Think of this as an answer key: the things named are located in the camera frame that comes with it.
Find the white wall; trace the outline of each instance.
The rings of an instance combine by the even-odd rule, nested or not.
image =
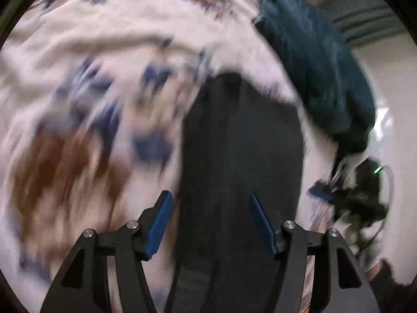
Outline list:
[[[409,283],[417,274],[417,47],[401,34],[353,52],[394,117],[396,190],[383,254],[397,281]]]

